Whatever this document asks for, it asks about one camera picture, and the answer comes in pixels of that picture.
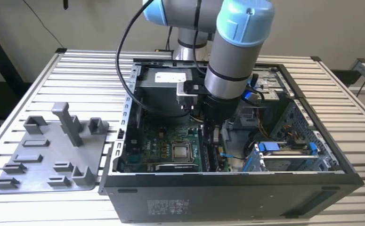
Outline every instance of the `white wall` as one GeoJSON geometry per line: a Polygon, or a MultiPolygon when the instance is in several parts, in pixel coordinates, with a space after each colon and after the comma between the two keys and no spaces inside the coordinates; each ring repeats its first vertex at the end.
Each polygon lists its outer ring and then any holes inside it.
{"type": "MultiPolygon", "coordinates": [[[[66,48],[114,49],[141,0],[28,0],[66,48]]],[[[263,55],[319,56],[347,69],[365,57],[365,0],[273,0],[275,18],[263,55]]],[[[124,49],[162,48],[165,27],[137,20],[124,49]]],[[[21,0],[0,0],[0,42],[24,78],[33,80],[58,47],[21,0]]],[[[176,45],[176,32],[170,46],[176,45]]]]}

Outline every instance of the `aluminum table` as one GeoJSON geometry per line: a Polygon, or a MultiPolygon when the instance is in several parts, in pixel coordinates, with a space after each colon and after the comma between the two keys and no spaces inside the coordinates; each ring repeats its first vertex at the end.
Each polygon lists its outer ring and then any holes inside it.
{"type": "MultiPolygon", "coordinates": [[[[125,79],[129,77],[133,58],[169,59],[170,54],[122,52],[120,62],[125,79]]],[[[70,114],[76,114],[80,120],[88,120],[93,116],[109,121],[110,130],[104,154],[108,152],[110,142],[116,139],[125,95],[116,76],[113,59],[114,53],[110,51],[68,50],[65,53],[54,54],[0,128],[0,169],[8,162],[24,135],[22,121],[29,115],[42,115],[46,120],[56,120],[50,113],[56,101],[69,102],[70,114]]],[[[293,56],[259,56],[257,61],[285,65],[333,139],[365,181],[365,106],[322,62],[313,61],[310,57],[293,56]]],[[[110,201],[106,196],[97,194],[97,189],[98,186],[92,191],[82,192],[0,195],[0,225],[121,225],[110,201]]],[[[293,224],[365,226],[365,186],[310,220],[193,222],[170,225],[293,224]]]]}

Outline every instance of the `black cable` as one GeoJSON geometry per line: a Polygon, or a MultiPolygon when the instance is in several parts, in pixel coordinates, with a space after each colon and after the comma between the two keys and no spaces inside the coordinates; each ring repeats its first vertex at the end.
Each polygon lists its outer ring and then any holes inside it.
{"type": "Polygon", "coordinates": [[[52,32],[49,31],[49,29],[45,27],[45,25],[44,25],[42,21],[41,21],[40,17],[37,16],[36,12],[33,11],[33,9],[32,9],[30,5],[26,3],[26,1],[25,1],[25,0],[22,0],[22,2],[25,3],[25,5],[26,5],[26,6],[28,6],[28,8],[30,9],[30,11],[33,12],[33,14],[34,14],[34,16],[37,17],[37,19],[38,19],[38,21],[40,21],[40,23],[41,23],[42,27],[44,27],[44,28],[45,28],[45,30],[50,33],[52,37],[56,39],[56,41],[57,41],[57,43],[60,44],[60,46],[61,46],[62,48],[65,48],[65,47],[64,47],[64,45],[61,44],[61,42],[57,40],[57,38],[56,38],[54,34],[52,34],[52,32]]]}
{"type": "Polygon", "coordinates": [[[359,95],[359,93],[361,93],[361,90],[362,90],[362,88],[363,88],[363,85],[365,85],[365,82],[362,83],[362,86],[359,87],[359,90],[358,90],[358,92],[357,92],[355,97],[358,97],[358,95],[359,95]]]}
{"type": "Polygon", "coordinates": [[[196,46],[197,33],[198,33],[198,31],[194,32],[194,37],[193,37],[193,48],[192,48],[192,52],[193,52],[193,63],[194,63],[194,66],[196,66],[196,69],[198,70],[198,72],[200,72],[201,74],[205,75],[206,73],[200,69],[198,64],[197,64],[197,61],[196,61],[196,48],[194,48],[194,46],[196,46]]]}
{"type": "Polygon", "coordinates": [[[140,102],[140,100],[136,98],[136,96],[133,95],[132,91],[129,90],[128,86],[126,86],[126,82],[124,80],[124,77],[122,77],[122,74],[121,74],[121,68],[120,68],[120,54],[121,54],[121,48],[122,48],[122,45],[124,45],[124,42],[125,42],[125,39],[126,39],[126,35],[129,33],[129,30],[130,30],[130,27],[136,21],[136,19],[138,18],[140,14],[142,13],[142,11],[145,10],[145,8],[149,6],[149,4],[153,2],[153,0],[148,0],[145,2],[145,4],[142,5],[142,7],[140,8],[140,10],[137,11],[136,15],[133,16],[126,28],[125,28],[125,31],[124,31],[124,34],[121,36],[121,41],[120,41],[120,44],[118,44],[118,47],[117,47],[117,51],[116,51],[116,55],[114,55],[114,66],[116,66],[116,69],[117,69],[117,75],[118,75],[118,78],[120,78],[120,81],[121,81],[121,86],[124,87],[128,95],[130,96],[132,100],[134,101],[134,103],[141,106],[142,109],[145,109],[148,112],[158,115],[158,116],[162,116],[162,117],[169,117],[169,118],[181,118],[184,116],[186,116],[189,114],[189,111],[185,111],[185,113],[182,114],[164,114],[160,110],[152,108],[150,106],[145,105],[144,103],[140,102]]]}
{"type": "Polygon", "coordinates": [[[166,43],[165,43],[165,50],[170,50],[169,48],[169,37],[170,37],[170,33],[172,33],[172,26],[168,29],[168,37],[166,37],[166,43]]]}
{"type": "Polygon", "coordinates": [[[259,98],[261,98],[261,100],[262,100],[262,102],[265,101],[265,96],[263,96],[263,94],[262,94],[259,91],[257,91],[255,89],[253,89],[253,88],[249,87],[249,86],[246,86],[245,89],[246,89],[247,91],[250,91],[250,92],[258,94],[258,95],[259,95],[259,98]]]}

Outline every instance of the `robotic arm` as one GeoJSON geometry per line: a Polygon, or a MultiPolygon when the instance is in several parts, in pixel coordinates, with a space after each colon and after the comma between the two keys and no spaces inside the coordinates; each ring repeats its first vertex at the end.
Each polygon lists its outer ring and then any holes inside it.
{"type": "Polygon", "coordinates": [[[214,33],[204,113],[218,124],[233,115],[269,35],[274,17],[270,1],[154,0],[144,16],[158,25],[214,33]]]}

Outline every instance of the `light blue joint cap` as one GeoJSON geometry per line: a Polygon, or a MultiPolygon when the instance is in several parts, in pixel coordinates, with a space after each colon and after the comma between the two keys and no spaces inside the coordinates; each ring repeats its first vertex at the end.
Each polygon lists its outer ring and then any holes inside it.
{"type": "Polygon", "coordinates": [[[150,5],[144,10],[144,17],[148,21],[157,25],[166,26],[165,13],[162,8],[162,0],[154,0],[150,5]]]}
{"type": "Polygon", "coordinates": [[[217,31],[233,45],[251,47],[269,36],[274,8],[269,0],[224,0],[217,31]]]}

